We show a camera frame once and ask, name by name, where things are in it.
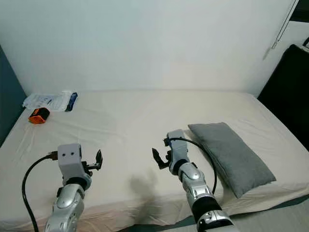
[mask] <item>mattress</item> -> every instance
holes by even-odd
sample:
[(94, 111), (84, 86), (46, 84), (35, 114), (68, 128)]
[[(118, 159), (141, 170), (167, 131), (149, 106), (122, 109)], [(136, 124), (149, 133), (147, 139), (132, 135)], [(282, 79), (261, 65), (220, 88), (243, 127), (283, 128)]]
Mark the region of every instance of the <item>mattress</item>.
[[(61, 144), (80, 143), (82, 160), (103, 152), (103, 166), (92, 176), (78, 231), (117, 231), (133, 224), (174, 224), (191, 215), (177, 176), (159, 170), (151, 148), (162, 157), (167, 132), (187, 124), (227, 123), (263, 160), (277, 181), (236, 199), (218, 180), (215, 196), (230, 215), (269, 209), (309, 194), (309, 152), (254, 96), (198, 90), (82, 92), (70, 113), (52, 112), (45, 124), (28, 122), (25, 110), (0, 148), (0, 229), (31, 231), (21, 183), (29, 166)], [(188, 144), (188, 156), (205, 174), (213, 171)], [(56, 161), (30, 173), (26, 193), (40, 228), (51, 215), (62, 176)]]

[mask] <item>robotic arm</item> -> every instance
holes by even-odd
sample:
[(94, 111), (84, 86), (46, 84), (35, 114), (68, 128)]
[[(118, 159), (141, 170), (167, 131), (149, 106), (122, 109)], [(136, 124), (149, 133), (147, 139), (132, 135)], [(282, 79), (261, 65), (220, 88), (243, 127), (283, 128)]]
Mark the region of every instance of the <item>robotic arm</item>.
[(187, 200), (197, 223), (198, 232), (238, 232), (229, 216), (217, 203), (214, 195), (209, 190), (204, 174), (190, 163), (187, 156), (187, 142), (174, 141), (171, 138), (184, 138), (182, 130), (175, 130), (167, 134), (164, 139), (165, 146), (171, 148), (163, 162), (157, 150), (153, 148), (154, 160), (160, 169), (169, 167), (173, 175), (177, 175), (186, 191)]
[(49, 217), (45, 232), (74, 232), (76, 224), (84, 210), (83, 199), (85, 190), (91, 185), (91, 169), (99, 170), (102, 166), (102, 154), (99, 150), (96, 163), (87, 165), (81, 161), (80, 144), (68, 144), (58, 147), (58, 151), (51, 152), (58, 158), (59, 168), (63, 175), (63, 185), (57, 193), (53, 205), (53, 213)]

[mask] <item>bed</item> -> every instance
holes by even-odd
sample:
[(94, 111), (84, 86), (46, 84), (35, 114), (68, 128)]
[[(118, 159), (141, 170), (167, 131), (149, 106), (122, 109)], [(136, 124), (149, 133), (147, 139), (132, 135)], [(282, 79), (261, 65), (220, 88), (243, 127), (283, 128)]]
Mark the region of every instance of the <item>bed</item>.
[[(61, 144), (80, 143), (83, 160), (98, 149), (103, 166), (86, 191), (78, 231), (118, 231), (133, 224), (174, 224), (191, 215), (176, 176), (159, 170), (151, 148), (165, 154), (162, 139), (187, 124), (227, 123), (263, 160), (277, 181), (237, 199), (219, 179), (215, 196), (230, 215), (266, 210), (309, 194), (309, 152), (254, 96), (200, 90), (82, 92), (70, 113), (52, 112), (47, 122), (28, 122), (24, 110), (0, 148), (0, 230), (31, 231), (21, 197), (25, 171)], [(201, 152), (189, 146), (189, 158), (204, 172), (210, 187), (213, 172)], [(27, 196), (39, 227), (51, 214), (62, 185), (56, 161), (35, 167)]]

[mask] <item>orange object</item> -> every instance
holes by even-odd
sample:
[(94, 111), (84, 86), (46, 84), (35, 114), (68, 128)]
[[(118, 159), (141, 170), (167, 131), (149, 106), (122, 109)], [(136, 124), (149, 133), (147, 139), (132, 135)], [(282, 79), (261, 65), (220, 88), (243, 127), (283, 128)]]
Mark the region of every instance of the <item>orange object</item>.
[(33, 113), (30, 115), (28, 119), (30, 122), (34, 124), (40, 124), (44, 123), (47, 120), (49, 114), (50, 114), (49, 110), (46, 109), (45, 107), (38, 108), (33, 111)]

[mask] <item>floor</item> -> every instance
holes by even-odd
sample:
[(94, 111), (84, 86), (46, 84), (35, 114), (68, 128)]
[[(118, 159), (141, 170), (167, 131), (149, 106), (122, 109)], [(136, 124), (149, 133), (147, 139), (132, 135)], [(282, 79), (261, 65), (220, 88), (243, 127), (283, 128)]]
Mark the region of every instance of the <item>floor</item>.
[[(239, 232), (308, 232), (309, 199), (280, 209), (232, 217)], [(196, 225), (165, 230), (164, 232), (196, 232)]]

